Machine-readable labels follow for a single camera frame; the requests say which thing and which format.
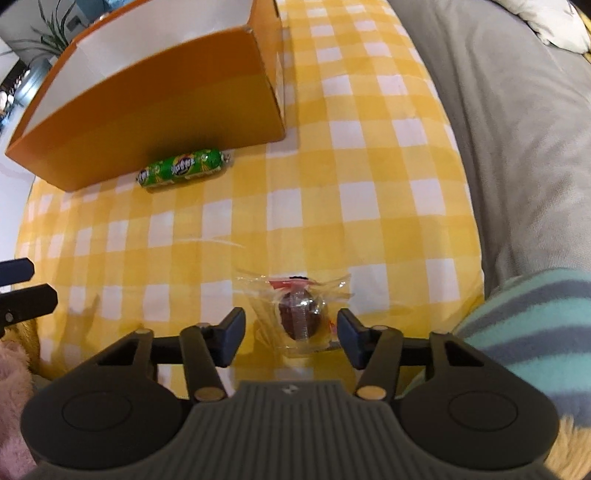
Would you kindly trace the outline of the orange cardboard box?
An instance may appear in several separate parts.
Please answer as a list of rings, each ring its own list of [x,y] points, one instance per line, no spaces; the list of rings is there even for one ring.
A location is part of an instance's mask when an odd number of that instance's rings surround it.
[[[77,36],[6,154],[66,192],[198,149],[286,135],[273,1],[134,1]]]

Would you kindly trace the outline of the clear chocolate cookie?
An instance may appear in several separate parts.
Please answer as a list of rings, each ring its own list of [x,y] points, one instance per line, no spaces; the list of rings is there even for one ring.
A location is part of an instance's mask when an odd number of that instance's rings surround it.
[[[236,281],[256,314],[256,334],[267,347],[294,358],[341,347],[337,313],[353,297],[349,274],[322,282],[240,271]]]

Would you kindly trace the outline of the yellow checkered tablecloth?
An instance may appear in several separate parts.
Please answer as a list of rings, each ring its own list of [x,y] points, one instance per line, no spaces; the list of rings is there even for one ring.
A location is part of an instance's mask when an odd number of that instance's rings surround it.
[[[175,335],[249,306],[242,273],[346,277],[369,325],[451,329],[482,299],[454,133],[384,1],[283,1],[283,141],[221,176],[148,192],[126,175],[79,193],[32,187],[17,252],[59,296],[39,319],[55,378],[134,329]]]

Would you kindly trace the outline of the pink fluffy fabric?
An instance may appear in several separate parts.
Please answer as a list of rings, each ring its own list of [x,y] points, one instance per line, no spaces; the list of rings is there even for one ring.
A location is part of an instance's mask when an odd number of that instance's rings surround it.
[[[24,406],[33,394],[28,357],[18,341],[1,342],[1,478],[21,479],[35,461],[21,434]]]

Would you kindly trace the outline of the cream pillow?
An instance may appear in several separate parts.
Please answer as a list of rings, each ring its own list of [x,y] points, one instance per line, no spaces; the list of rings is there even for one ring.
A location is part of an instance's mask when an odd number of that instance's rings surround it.
[[[518,16],[545,45],[577,54],[590,52],[590,34],[575,6],[567,0],[495,0]]]

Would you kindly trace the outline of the green sausage stick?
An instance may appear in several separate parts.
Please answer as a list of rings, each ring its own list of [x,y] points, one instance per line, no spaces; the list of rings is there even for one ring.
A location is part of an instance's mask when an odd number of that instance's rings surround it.
[[[231,163],[231,155],[218,149],[201,149],[156,161],[136,176],[136,183],[145,189],[174,185],[221,173]]]

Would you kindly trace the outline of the grey sofa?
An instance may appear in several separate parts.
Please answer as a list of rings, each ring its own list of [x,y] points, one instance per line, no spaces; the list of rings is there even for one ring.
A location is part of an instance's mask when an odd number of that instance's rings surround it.
[[[494,1],[396,1],[466,170],[485,288],[590,266],[590,65]]]

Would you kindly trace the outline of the potted green plant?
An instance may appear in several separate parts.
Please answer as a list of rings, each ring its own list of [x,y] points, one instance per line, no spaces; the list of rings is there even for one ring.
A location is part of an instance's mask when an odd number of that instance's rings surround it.
[[[58,57],[89,26],[75,1],[2,1],[1,7],[1,39],[27,64]]]

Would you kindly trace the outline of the striped teal blanket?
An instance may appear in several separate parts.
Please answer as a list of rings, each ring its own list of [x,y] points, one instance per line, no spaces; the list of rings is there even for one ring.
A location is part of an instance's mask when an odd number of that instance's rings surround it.
[[[590,426],[590,274],[549,269],[498,287],[453,334]]]

